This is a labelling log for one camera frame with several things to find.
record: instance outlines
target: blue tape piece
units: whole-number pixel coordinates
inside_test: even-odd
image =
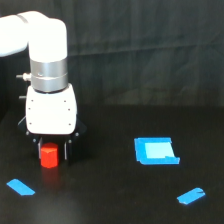
[[[155,143],[155,142],[169,142],[172,143],[171,138],[138,138],[139,141],[144,143]]]
[[[179,164],[180,158],[165,156],[164,158],[147,158],[146,143],[171,143],[170,138],[137,138],[134,139],[136,160],[143,165]]]
[[[195,188],[181,196],[179,196],[177,199],[180,203],[188,205],[191,202],[203,197],[205,195],[204,191],[201,188]]]
[[[163,164],[179,164],[180,158],[178,157],[166,157],[162,159],[142,159],[140,163],[143,165],[163,165]]]
[[[21,181],[14,179],[7,183],[9,187],[11,187],[14,191],[16,191],[20,195],[33,195],[35,191],[27,187]]]

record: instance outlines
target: blue tape square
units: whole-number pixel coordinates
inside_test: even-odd
[[[171,143],[171,138],[134,139],[136,160],[143,165],[179,164]]]
[[[199,198],[203,197],[204,195],[205,195],[205,193],[201,188],[195,188],[195,189],[179,196],[177,199],[180,203],[188,205],[191,202],[196,201]]]
[[[7,185],[22,196],[35,194],[35,191],[30,189],[17,179],[11,180],[10,182],[7,183]]]

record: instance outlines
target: red cube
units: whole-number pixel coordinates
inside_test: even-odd
[[[52,168],[58,166],[58,145],[46,143],[41,147],[41,166]]]

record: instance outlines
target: black backdrop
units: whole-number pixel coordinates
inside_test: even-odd
[[[224,1],[0,0],[1,16],[30,10],[66,23],[79,104],[224,105]],[[3,63],[12,105],[28,52]]]

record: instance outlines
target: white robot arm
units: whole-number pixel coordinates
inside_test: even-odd
[[[26,125],[33,134],[69,135],[75,130],[77,105],[68,83],[67,31],[58,19],[39,12],[0,18],[0,57],[29,47],[31,81],[26,97]]]

